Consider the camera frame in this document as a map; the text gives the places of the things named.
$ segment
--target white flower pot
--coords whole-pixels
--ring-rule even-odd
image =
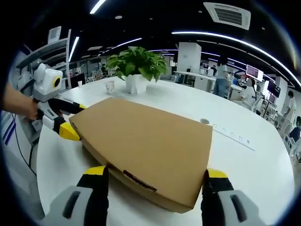
[[[127,91],[130,94],[138,94],[146,91],[146,86],[149,81],[141,74],[129,75],[126,77]]]

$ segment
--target potted plant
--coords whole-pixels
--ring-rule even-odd
[[[112,55],[108,59],[108,67],[117,67],[116,75],[126,81],[131,94],[145,92],[148,81],[154,78],[157,82],[160,74],[166,73],[164,57],[142,47],[128,47],[119,55]]]

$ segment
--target green leaves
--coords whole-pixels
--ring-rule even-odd
[[[129,50],[112,55],[108,59],[108,67],[117,67],[117,76],[142,74],[148,81],[154,77],[158,81],[161,74],[167,72],[166,62],[161,54],[146,51],[142,47],[128,47]]]

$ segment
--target box lid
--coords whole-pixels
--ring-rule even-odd
[[[121,172],[193,208],[207,168],[211,126],[118,98],[99,102],[70,122],[94,153]]]

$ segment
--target cable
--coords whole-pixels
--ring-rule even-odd
[[[16,116],[14,117],[13,114],[11,114],[11,115],[13,116],[14,122],[16,123]],[[19,148],[20,154],[21,154],[21,156],[22,156],[24,162],[25,162],[26,165],[28,166],[28,168],[33,172],[33,174],[34,174],[35,176],[37,176],[37,174],[32,170],[32,168],[30,167],[30,165],[27,163],[27,161],[25,160],[25,158],[24,158],[24,156],[23,156],[23,154],[22,154],[22,152],[21,152],[21,148],[20,148],[19,141],[18,141],[18,136],[17,136],[17,130],[16,130],[16,127],[15,127],[14,130],[15,130],[15,135],[16,135],[17,144],[18,144],[18,148]]]

